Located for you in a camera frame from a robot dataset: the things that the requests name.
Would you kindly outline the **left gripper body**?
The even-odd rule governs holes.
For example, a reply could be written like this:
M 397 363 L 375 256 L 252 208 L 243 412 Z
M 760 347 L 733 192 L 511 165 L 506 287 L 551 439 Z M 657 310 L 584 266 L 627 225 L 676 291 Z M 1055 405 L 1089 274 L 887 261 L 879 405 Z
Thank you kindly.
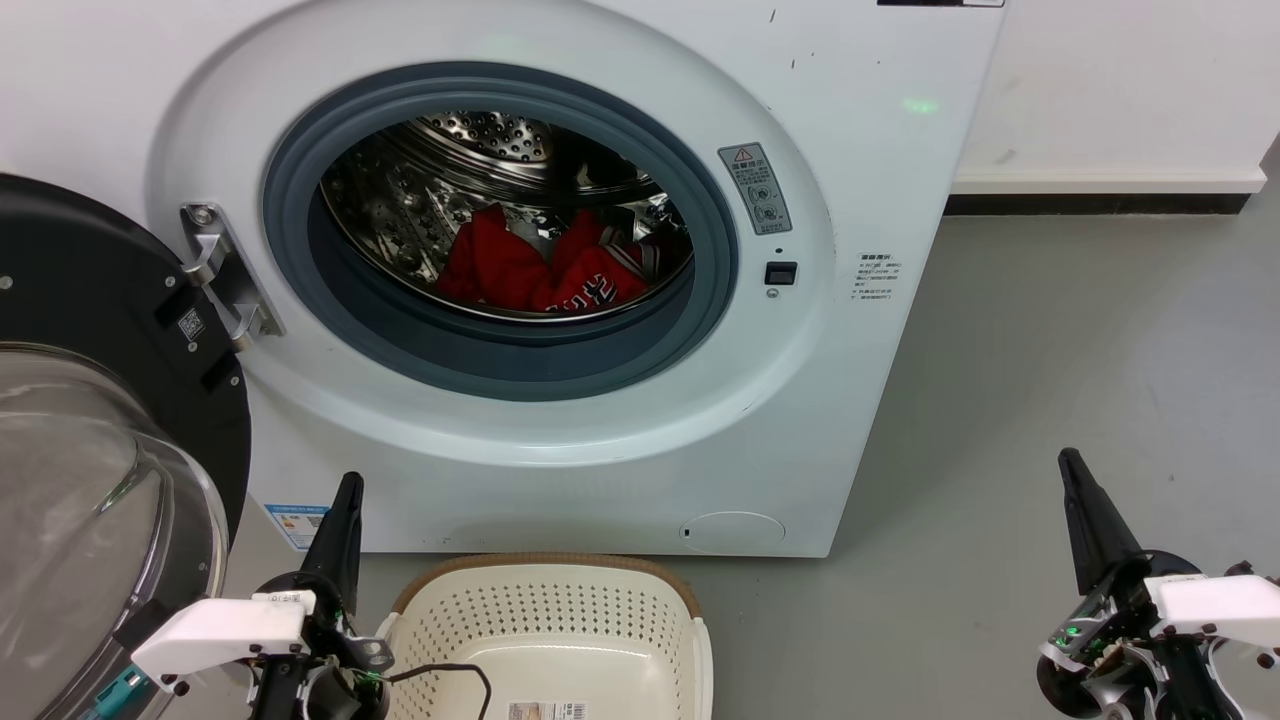
M 384 719 L 390 707 L 385 676 L 390 646 L 360 635 L 353 625 L 356 591 L 314 571 L 292 571 L 260 587 L 315 598 L 303 611 L 300 637 L 284 650 L 250 647 L 252 719 Z

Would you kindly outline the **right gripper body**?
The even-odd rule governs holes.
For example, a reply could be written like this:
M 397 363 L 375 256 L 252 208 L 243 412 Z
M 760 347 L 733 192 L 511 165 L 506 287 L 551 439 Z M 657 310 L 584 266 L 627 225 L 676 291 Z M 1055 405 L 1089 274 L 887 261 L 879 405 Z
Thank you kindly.
M 1174 553 L 1076 564 L 1082 601 L 1041 647 L 1037 683 L 1073 719 L 1239 719 L 1215 667 L 1215 625 L 1179 630 L 1158 619 L 1149 580 L 1189 578 Z

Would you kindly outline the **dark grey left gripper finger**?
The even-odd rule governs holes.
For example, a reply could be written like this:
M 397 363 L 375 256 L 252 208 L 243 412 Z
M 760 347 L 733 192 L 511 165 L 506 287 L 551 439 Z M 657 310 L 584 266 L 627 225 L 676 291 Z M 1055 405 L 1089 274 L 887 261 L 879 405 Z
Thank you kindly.
M 357 610 L 358 570 L 364 537 L 365 480 L 347 471 L 298 570 L 301 587 L 317 603 L 342 612 Z

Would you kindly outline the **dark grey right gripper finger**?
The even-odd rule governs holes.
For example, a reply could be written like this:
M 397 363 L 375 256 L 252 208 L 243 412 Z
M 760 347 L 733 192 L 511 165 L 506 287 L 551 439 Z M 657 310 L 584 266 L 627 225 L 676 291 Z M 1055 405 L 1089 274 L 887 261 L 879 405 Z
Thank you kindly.
M 1078 448 L 1059 452 L 1064 512 L 1079 594 L 1089 594 L 1121 562 L 1140 552 L 1124 521 Z

